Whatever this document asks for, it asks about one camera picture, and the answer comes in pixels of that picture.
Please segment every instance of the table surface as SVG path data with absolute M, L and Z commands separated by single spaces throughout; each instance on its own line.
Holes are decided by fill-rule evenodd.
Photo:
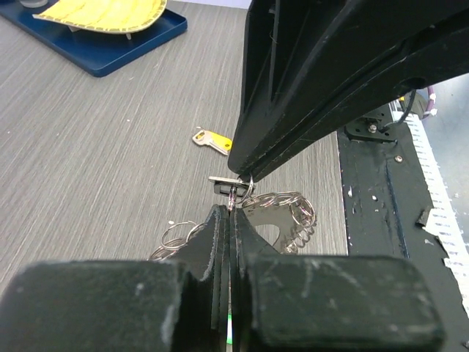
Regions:
M 246 12 L 169 8 L 188 32 L 105 78 L 0 18 L 0 293 L 38 260 L 146 259 L 169 220 L 204 221 L 226 204 L 207 178 L 234 176 L 227 158 L 191 137 L 235 132 Z M 346 253 L 335 134 L 257 193 L 291 190 L 318 213 L 305 252 Z

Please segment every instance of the key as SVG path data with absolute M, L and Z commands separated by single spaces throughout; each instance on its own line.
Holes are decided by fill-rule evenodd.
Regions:
M 197 132 L 197 134 L 192 137 L 192 140 L 197 145 L 209 145 L 223 155 L 228 155 L 228 152 L 232 148 L 231 139 L 204 129 Z
M 215 194 L 220 194 L 226 197 L 229 196 L 229 192 L 232 187 L 236 188 L 236 195 L 239 198 L 243 198 L 248 192 L 249 194 L 252 194 L 255 189 L 254 184 L 250 186 L 249 183 L 231 178 L 209 176 L 208 180 L 213 183 L 213 191 Z

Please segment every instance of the white label strip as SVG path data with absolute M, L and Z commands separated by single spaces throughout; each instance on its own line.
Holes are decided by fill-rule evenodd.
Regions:
M 400 111 L 392 113 L 394 120 L 402 116 Z M 434 208 L 430 211 L 425 230 L 437 236 L 448 253 L 444 263 L 451 269 L 458 283 L 462 306 L 469 317 L 469 254 L 422 122 L 417 115 L 410 114 L 406 123 L 412 134 L 413 144 L 433 201 Z

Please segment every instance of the bolt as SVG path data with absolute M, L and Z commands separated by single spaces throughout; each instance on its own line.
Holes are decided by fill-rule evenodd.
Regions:
M 378 127 L 375 124 L 372 123 L 370 126 L 368 126 L 368 132 L 376 133 L 376 131 L 378 131 Z

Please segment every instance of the yellow key head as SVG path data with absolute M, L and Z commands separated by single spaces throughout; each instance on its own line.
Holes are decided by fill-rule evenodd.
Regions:
M 227 152 L 231 150 L 232 140 L 230 138 L 226 138 L 225 136 L 221 136 L 220 134 L 216 134 L 213 132 L 210 133 L 212 135 L 212 140 L 216 145 L 218 145 L 222 149 L 225 149 Z

